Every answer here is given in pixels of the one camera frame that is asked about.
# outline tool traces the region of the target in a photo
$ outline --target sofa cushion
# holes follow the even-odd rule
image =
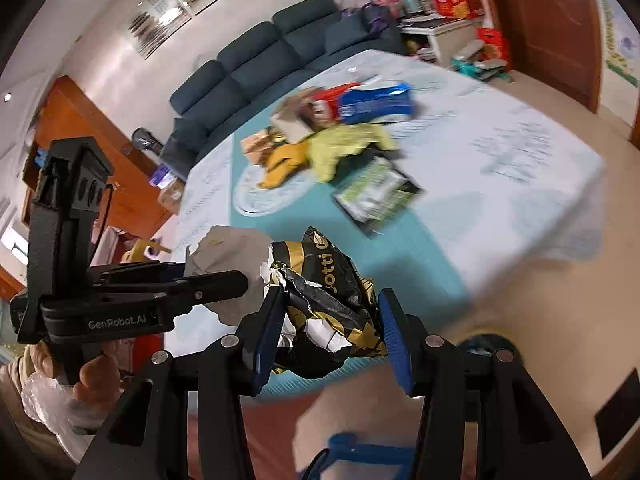
[[[324,52],[335,54],[348,46],[364,41],[369,31],[364,28],[359,13],[352,14],[327,27],[324,32]]]
[[[288,34],[335,12],[338,12],[338,7],[333,0],[305,0],[276,12],[273,23],[282,34]]]
[[[258,23],[223,48],[218,53],[218,61],[231,73],[281,39],[273,23]]]
[[[253,59],[231,73],[242,93],[253,100],[284,76],[302,68],[302,62],[292,47],[283,40],[267,47]]]
[[[344,61],[348,57],[354,56],[359,52],[364,52],[365,50],[369,50],[373,48],[375,50],[384,50],[386,52],[393,52],[393,45],[385,40],[369,40],[363,41],[362,43],[357,43],[355,45],[348,46],[343,50],[339,50],[335,54],[324,54],[320,56],[318,59],[313,60],[309,63],[305,68],[316,70],[318,72],[322,72],[327,68],[331,68],[336,63],[340,63]]]
[[[302,63],[310,63],[324,54],[324,34],[334,23],[340,21],[340,12],[307,23],[285,34],[284,40],[298,53]]]
[[[256,96],[249,108],[254,111],[255,114],[264,110],[267,106],[280,99],[283,95],[291,92],[296,86],[301,85],[303,82],[311,79],[317,75],[315,70],[296,70],[295,72],[284,76],[282,79],[271,85],[260,95]]]
[[[238,83],[228,76],[182,116],[211,132],[247,104]]]
[[[196,164],[197,155],[196,152],[192,152],[181,145],[172,135],[164,145],[162,152],[160,152],[160,159],[171,171],[186,182],[191,168]]]
[[[200,150],[200,153],[198,153],[198,156],[195,159],[196,163],[200,162],[207,155],[207,153],[213,150],[217,145],[220,144],[220,142],[225,140],[229,135],[231,135],[254,115],[255,114],[248,107],[242,108],[231,117],[229,117],[224,123],[220,124],[219,127],[217,127],[210,133],[207,143]]]
[[[207,61],[172,94],[169,102],[182,115],[225,77],[225,69],[220,63],[215,60]]]
[[[174,120],[174,132],[171,136],[192,152],[198,153],[207,143],[209,132],[195,121],[178,117]]]

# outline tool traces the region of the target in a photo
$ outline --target cardboard box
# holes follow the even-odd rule
[[[158,203],[168,211],[177,215],[180,212],[180,202],[182,201],[183,195],[184,182],[176,177],[171,184],[160,191]]]
[[[447,18],[477,18],[484,16],[482,0],[433,0],[433,8]]]

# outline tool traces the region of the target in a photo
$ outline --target wooden cabinet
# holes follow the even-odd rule
[[[148,182],[156,165],[133,147],[75,82],[63,76],[57,79],[47,97],[35,140],[48,150],[52,140],[70,137],[94,137],[115,168],[109,180],[115,191],[107,225],[141,238],[151,238],[171,217],[158,203],[158,188]],[[100,222],[107,201],[102,202]]]
[[[0,267],[0,298],[9,302],[18,292],[22,292],[24,285],[16,280],[9,272]]]

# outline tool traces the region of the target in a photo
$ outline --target tile floor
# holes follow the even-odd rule
[[[592,474],[604,465],[593,417],[640,365],[640,152],[602,118],[523,74],[495,86],[549,115],[588,143],[607,163],[604,243],[591,262],[533,260],[443,335],[496,328],[510,336],[527,369],[558,412]],[[170,245],[175,218],[162,229]],[[353,431],[376,444],[410,446],[421,402],[405,397],[387,365],[326,387],[299,419],[297,469],[329,436]],[[335,467],[323,478],[391,478],[392,472]]]

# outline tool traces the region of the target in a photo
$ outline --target red box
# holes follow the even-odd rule
[[[433,0],[433,8],[447,18],[477,18],[484,16],[482,0]]]

